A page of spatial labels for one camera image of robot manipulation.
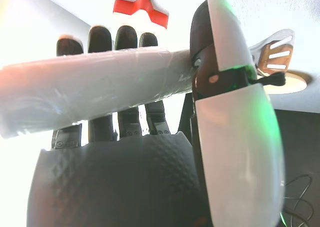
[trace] plastic-wrapped roll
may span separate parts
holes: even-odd
[[[59,129],[191,90],[189,50],[144,47],[0,69],[0,135]]]

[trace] clear plastic wrap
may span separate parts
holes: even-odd
[[[0,135],[67,127],[191,90],[189,50],[62,56],[0,70]]]

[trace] red object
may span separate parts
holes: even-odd
[[[144,10],[148,13],[151,22],[167,28],[169,16],[154,9],[151,0],[136,0],[134,2],[127,0],[115,0],[113,12],[133,15],[138,10]]]

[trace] red plastic bracket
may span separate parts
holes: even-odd
[[[151,0],[136,0],[134,2],[115,0],[114,2],[113,12],[131,16],[138,10],[146,11],[151,22],[167,28],[169,15],[155,10]]]

